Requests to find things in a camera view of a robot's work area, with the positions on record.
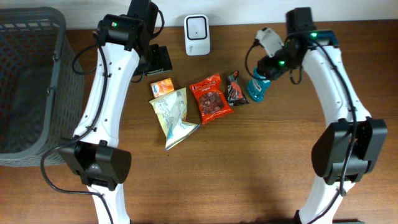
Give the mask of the small orange box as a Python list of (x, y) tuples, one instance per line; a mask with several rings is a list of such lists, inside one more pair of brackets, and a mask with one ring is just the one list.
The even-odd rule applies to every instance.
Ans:
[(151, 83), (150, 87), (151, 87), (153, 96), (155, 98), (160, 97), (165, 94), (168, 94), (175, 90), (174, 84), (172, 83), (171, 78), (166, 78), (164, 80)]

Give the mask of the cream chips bag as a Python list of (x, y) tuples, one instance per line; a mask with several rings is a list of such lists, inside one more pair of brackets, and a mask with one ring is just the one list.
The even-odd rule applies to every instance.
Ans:
[(149, 103), (165, 134), (165, 151), (173, 148), (200, 127), (199, 124), (186, 121), (188, 109), (186, 88), (162, 95)]

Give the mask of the red snack bag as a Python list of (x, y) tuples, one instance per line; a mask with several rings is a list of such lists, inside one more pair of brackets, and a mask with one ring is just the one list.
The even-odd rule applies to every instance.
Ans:
[(233, 113), (220, 89), (221, 77), (216, 73), (190, 85), (201, 114), (201, 123), (207, 124), (216, 118)]

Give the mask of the black orange snack packet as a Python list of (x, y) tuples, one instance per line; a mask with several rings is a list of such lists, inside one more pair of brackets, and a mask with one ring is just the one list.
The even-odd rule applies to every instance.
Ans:
[(237, 81), (239, 71), (235, 71), (226, 78), (226, 101), (230, 106), (248, 105), (249, 102)]

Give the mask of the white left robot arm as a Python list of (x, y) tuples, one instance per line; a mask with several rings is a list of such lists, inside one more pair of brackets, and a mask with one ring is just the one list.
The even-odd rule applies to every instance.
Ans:
[(132, 156), (118, 149), (119, 124), (132, 78), (172, 70), (167, 48), (151, 43), (162, 16), (152, 1), (132, 0), (126, 14), (106, 15), (93, 34), (98, 48), (93, 85), (73, 140), (58, 153), (87, 186), (99, 223), (131, 222), (123, 183)]

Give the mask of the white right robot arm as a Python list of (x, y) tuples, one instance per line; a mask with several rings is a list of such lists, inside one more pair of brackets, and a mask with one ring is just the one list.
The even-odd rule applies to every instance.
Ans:
[(343, 65), (340, 44), (332, 30), (315, 26), (309, 7), (286, 13), (287, 37), (271, 28), (256, 33), (253, 44), (266, 56), (253, 78), (278, 79), (299, 69), (315, 87), (326, 129), (312, 148), (316, 177), (304, 206), (293, 223), (333, 223), (349, 190), (373, 171), (387, 136), (384, 120), (374, 119), (358, 98)]

